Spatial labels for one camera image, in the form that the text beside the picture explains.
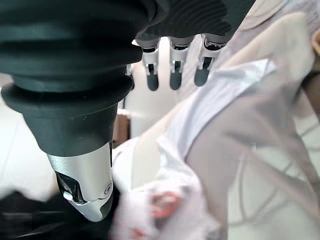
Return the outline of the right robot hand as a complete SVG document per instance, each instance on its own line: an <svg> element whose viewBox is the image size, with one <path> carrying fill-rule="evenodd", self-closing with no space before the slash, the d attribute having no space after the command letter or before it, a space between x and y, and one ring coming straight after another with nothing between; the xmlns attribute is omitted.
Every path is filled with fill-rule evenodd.
<svg viewBox="0 0 320 240"><path fill-rule="evenodd" d="M225 44L252 0L3 0L1 95L21 113L63 196L92 222L113 203L111 148L129 64L159 37Z"/></svg>

